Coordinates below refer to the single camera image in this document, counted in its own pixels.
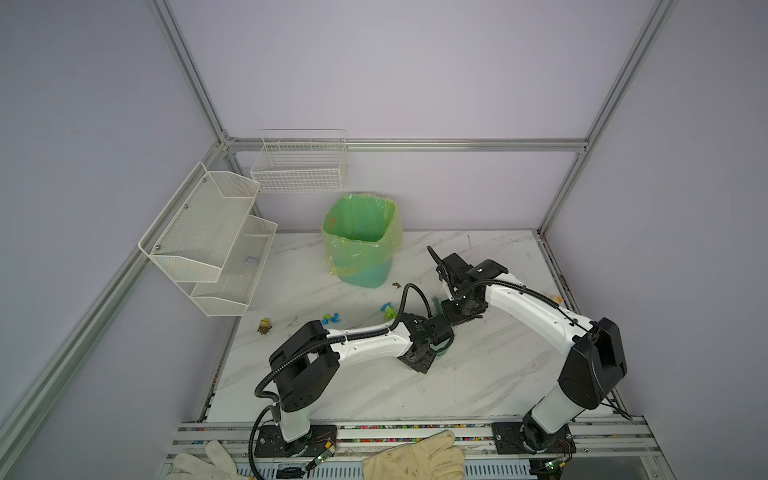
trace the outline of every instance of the white wire basket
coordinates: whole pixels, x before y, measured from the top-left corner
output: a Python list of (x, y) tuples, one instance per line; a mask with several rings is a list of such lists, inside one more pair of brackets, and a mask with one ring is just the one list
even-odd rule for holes
[(208, 171), (147, 252), (174, 282), (216, 282), (246, 216), (253, 208), (259, 183), (228, 171)]
[(198, 283), (190, 298), (208, 316), (242, 316), (264, 269), (277, 223), (249, 215), (216, 283)]
[(265, 194), (338, 192), (346, 180), (344, 130), (262, 130), (251, 177)]
[(258, 190), (250, 178), (198, 164), (164, 209), (176, 211), (162, 233), (164, 214), (139, 241), (207, 316), (242, 316), (256, 292), (277, 230), (251, 214)]

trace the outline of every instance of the work glove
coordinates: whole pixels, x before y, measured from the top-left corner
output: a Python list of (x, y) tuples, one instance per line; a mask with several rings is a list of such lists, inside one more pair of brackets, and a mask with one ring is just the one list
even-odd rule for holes
[(205, 445), (205, 454), (213, 465), (188, 453), (176, 455), (174, 467), (189, 473), (169, 473), (163, 480), (248, 480), (248, 477), (237, 474), (235, 461), (217, 440)]
[(418, 443), (406, 443), (362, 461), (365, 480), (462, 480), (464, 452), (445, 430)]

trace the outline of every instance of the gray wall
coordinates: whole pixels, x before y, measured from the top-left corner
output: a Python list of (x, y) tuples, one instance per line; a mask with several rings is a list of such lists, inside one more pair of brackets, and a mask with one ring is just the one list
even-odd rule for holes
[[(4, 422), (213, 137), (144, 0), (2, 2), (0, 84)], [(230, 320), (156, 271), (134, 296), (16, 478), (101, 477), (113, 434), (118, 478), (156, 473)]]
[[(237, 154), (243, 171), (256, 156)], [(573, 159), (571, 152), (351, 152), (344, 190), (391, 197), (407, 229), (525, 229), (540, 224)], [(341, 195), (259, 194), (257, 203), (279, 230), (318, 230)]]
[(231, 326), (148, 266), (11, 480), (157, 478), (179, 424), (197, 419)]
[(621, 326), (620, 384), (680, 480), (748, 478), (768, 428), (768, 5), (682, 0), (549, 240)]
[[(221, 121), (350, 138), (586, 137), (654, 0), (171, 0)], [(239, 154), (250, 170), (254, 158)], [(539, 224), (573, 154), (354, 153), (347, 191), (410, 229)], [(337, 194), (264, 194), (317, 230)]]

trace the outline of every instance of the plastic garbage bag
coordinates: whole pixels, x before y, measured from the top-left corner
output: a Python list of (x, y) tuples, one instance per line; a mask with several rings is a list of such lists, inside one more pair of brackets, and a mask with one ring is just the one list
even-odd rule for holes
[[(322, 232), (326, 265), (332, 275), (338, 275), (344, 281), (348, 281), (347, 276), (371, 269), (381, 270), (387, 263), (391, 265), (392, 255), (402, 243), (402, 222), (397, 205), (389, 198), (371, 194), (339, 198), (328, 211)], [(385, 270), (381, 283), (386, 280), (389, 267)]]

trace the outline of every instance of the aluminum frame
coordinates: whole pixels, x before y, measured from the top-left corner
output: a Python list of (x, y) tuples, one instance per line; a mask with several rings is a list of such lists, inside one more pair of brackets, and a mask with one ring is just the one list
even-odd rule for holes
[[(242, 174), (237, 163), (236, 152), (256, 151), (261, 148), (261, 140), (231, 138), (223, 129), (216, 110), (207, 93), (200, 72), (192, 59), (190, 49), (184, 40), (178, 22), (168, 0), (147, 0), (157, 23), (163, 32), (169, 49), (176, 59), (184, 79), (194, 94), (195, 101), (200, 106), (204, 118), (217, 139), (208, 151), (203, 162), (209, 166), (215, 161), (226, 159), (235, 173)], [(603, 103), (600, 113), (595, 118), (587, 139), (352, 139), (349, 140), (349, 151), (573, 151), (576, 152), (571, 168), (563, 180), (558, 192), (538, 228), (539, 247), (545, 253), (548, 265), (553, 273), (558, 287), (570, 308), (578, 311), (567, 284), (557, 267), (554, 257), (546, 243), (545, 235), (567, 200), (576, 180), (584, 170), (592, 152), (609, 125), (621, 100), (626, 95), (637, 71), (647, 57), (650, 47), (658, 37), (661, 29), (677, 4), (677, 0), (657, 0), (646, 20), (640, 35), (627, 57), (619, 75), (614, 82), (609, 95)], [(181, 188), (177, 196), (187, 191)], [(174, 209), (168, 207), (161, 215), (170, 216)], [(261, 217), (254, 205), (254, 213)], [(149, 260), (138, 248), (128, 256), (123, 266), (106, 286), (94, 305), (84, 316), (75, 331), (60, 348), (45, 371), (35, 381), (26, 396), (0, 429), (0, 480), (5, 478), (15, 467), (18, 460), (31, 444), (45, 421), (50, 416), (58, 400), (64, 395), (74, 376), (88, 359), (93, 348), (110, 326), (114, 314), (123, 299), (131, 291), (132, 286), (141, 275)], [(205, 405), (201, 409), (204, 415)], [(647, 468), (655, 468), (662, 478), (674, 478), (664, 457)]]
[(613, 119), (621, 101), (624, 100), (624, 96), (632, 85), (632, 81), (637, 76), (637, 72), (648, 56), (648, 52), (661, 33), (662, 28), (667, 23), (676, 4), (677, 0), (657, 0), (650, 11), (640, 34), (634, 41), (634, 45), (632, 45), (627, 59), (624, 61), (624, 65), (622, 65), (619, 71), (619, 75), (611, 87), (611, 91), (608, 92), (608, 96), (605, 98), (597, 117), (592, 122), (592, 127), (587, 135), (588, 144), (586, 149), (584, 152), (576, 154), (576, 158), (568, 169), (563, 183), (558, 188), (558, 192), (555, 194), (554, 199), (552, 199), (552, 203), (547, 209), (544, 219), (541, 221), (541, 225), (538, 228), (541, 235), (546, 235), (552, 227), (554, 219), (560, 213), (560, 209), (568, 199), (568, 195), (573, 190), (581, 172), (587, 166), (592, 152), (598, 146), (603, 133), (605, 133), (606, 128)]
[[(230, 151), (259, 151), (260, 138), (232, 138)], [(347, 151), (573, 151), (587, 147), (584, 138), (348, 138)]]
[[(216, 143), (206, 153), (204, 165), (209, 167), (224, 159), (227, 151)], [(168, 205), (158, 216), (154, 232), (162, 231), (176, 210), (199, 180), (190, 176), (176, 191)], [(125, 297), (138, 280), (149, 259), (135, 247), (107, 288), (97, 298), (89, 311), (56, 356), (48, 364), (35, 384), (0, 429), (0, 478), (5, 478), (38, 434), (58, 401), (93, 352), (101, 337), (114, 319)]]
[[(545, 455), (499, 455), (496, 453), (490, 426), (493, 422), (519, 422), (521, 417), (494, 417), (490, 419), (413, 419), (405, 421), (327, 421), (340, 427), (370, 426), (375, 428), (344, 429), (338, 431), (339, 442), (336, 444), (336, 455), (329, 458), (330, 464), (344, 462), (359, 462), (368, 456), (401, 445), (404, 442), (382, 441), (393, 438), (425, 438), (442, 431), (445, 426), (424, 428), (424, 425), (451, 425), (455, 435), (463, 440), (457, 440), (456, 445), (464, 450), (469, 461), (493, 459), (530, 459), (544, 458)], [(455, 424), (470, 424), (456, 427)], [(408, 425), (421, 425), (421, 428), (407, 428)], [(591, 417), (582, 415), (568, 424), (576, 446), (574, 457), (641, 457), (649, 478), (654, 473), (666, 480), (674, 480), (664, 454), (648, 428), (645, 419), (633, 417), (632, 421), (623, 419), (620, 415)], [(205, 443), (218, 440), (233, 456), (235, 462), (245, 462), (247, 441), (253, 424), (248, 422), (232, 423), (182, 423), (165, 459), (163, 473), (169, 473), (176, 455), (182, 452), (207, 459)], [(273, 462), (295, 462), (291, 458), (259, 458), (259, 464)]]

